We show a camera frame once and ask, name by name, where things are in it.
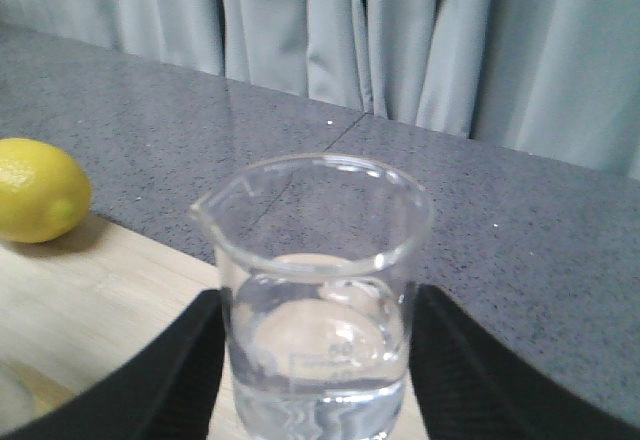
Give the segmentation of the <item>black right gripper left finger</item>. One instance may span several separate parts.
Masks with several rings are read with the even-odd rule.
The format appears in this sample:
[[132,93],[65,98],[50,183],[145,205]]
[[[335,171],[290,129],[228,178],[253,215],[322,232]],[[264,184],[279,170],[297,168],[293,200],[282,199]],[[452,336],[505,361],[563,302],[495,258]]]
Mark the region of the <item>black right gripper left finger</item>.
[[218,290],[201,292],[135,357],[3,439],[205,439],[224,364]]

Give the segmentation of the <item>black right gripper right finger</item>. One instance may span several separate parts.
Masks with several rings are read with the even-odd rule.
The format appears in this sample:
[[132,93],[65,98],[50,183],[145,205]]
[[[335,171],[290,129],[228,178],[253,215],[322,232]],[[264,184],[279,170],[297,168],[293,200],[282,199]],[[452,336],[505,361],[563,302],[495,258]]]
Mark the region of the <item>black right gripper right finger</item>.
[[416,290],[410,373],[432,439],[636,439],[505,347],[433,285]]

